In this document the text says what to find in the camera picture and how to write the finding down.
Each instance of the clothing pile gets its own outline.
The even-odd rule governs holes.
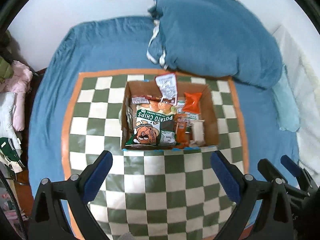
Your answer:
[[[9,32],[1,39],[0,47],[10,51]],[[0,57],[0,161],[15,173],[24,168],[20,160],[21,134],[24,130],[24,102],[30,90],[32,72],[19,61]]]

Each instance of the orange snack packet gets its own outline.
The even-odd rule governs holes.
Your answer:
[[[184,96],[186,98],[186,104],[182,108],[182,111],[193,114],[200,114],[199,101],[202,93],[189,94],[185,92]]]
[[[189,146],[189,141],[186,138],[187,122],[186,114],[176,114],[174,117],[176,124],[176,142],[179,143],[178,148]]]

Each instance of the cardboard box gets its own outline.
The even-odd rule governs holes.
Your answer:
[[[211,90],[208,85],[202,84],[192,84],[190,82],[177,82],[178,87],[178,97],[184,98],[184,92],[187,93],[202,93],[202,97],[200,99],[200,111],[201,115],[199,119],[204,120],[204,139],[205,146],[218,145],[219,143],[219,135],[218,135],[218,125],[217,118],[214,113]],[[132,136],[132,131],[129,129],[129,125],[127,122],[127,106],[134,109],[136,105],[131,104],[131,97],[133,96],[143,96],[143,95],[153,95],[156,97],[161,97],[161,92],[155,81],[129,81],[127,82],[124,90],[124,101],[122,105],[121,111],[121,130],[122,133],[122,141],[121,141],[121,149],[134,149],[134,150],[155,150],[155,149],[170,149],[172,147],[157,147],[149,146],[149,145],[139,145],[139,147],[126,147],[125,143]]]

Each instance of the snack bag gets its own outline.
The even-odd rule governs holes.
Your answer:
[[[200,114],[199,101],[202,93],[189,94],[185,92],[184,96],[186,98],[186,104],[183,107],[182,111],[193,114]]]
[[[173,114],[165,115],[144,108],[137,108],[137,122],[134,133],[125,145],[141,144],[176,145]]]
[[[183,111],[184,106],[185,106],[185,102],[182,100],[179,100],[177,106],[174,106],[174,107],[176,108],[177,114],[186,114],[186,121],[187,121],[186,133],[190,133],[190,131],[191,131],[191,123],[190,122],[192,120],[199,120],[199,114],[184,112]]]
[[[176,125],[176,141],[179,147],[188,147],[189,146],[189,136],[186,135],[187,133],[187,114],[176,114],[174,116],[175,125]]]
[[[137,110],[140,108],[150,109],[153,112],[160,113],[160,114],[175,114],[175,111],[172,111],[172,105],[167,103],[160,103],[156,101],[150,100],[149,104],[140,104],[137,106]]]
[[[191,121],[193,141],[190,145],[201,147],[205,145],[204,140],[204,120]]]
[[[155,77],[162,98],[161,103],[176,105],[178,101],[177,77],[175,73],[163,74]]]

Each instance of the blue gripper pad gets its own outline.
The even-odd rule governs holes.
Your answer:
[[[299,177],[301,175],[300,167],[287,155],[283,155],[280,162],[294,177]]]
[[[236,204],[239,204],[241,200],[239,184],[216,152],[213,152],[211,155],[211,166],[221,185],[223,186],[228,198],[231,201],[236,202]]]
[[[86,181],[83,185],[82,200],[84,203],[94,200],[102,183],[104,182],[104,179],[112,167],[113,158],[111,152],[103,151],[102,155],[104,156],[99,156],[98,159],[92,164],[92,167],[95,167],[95,169],[91,175],[86,178]]]

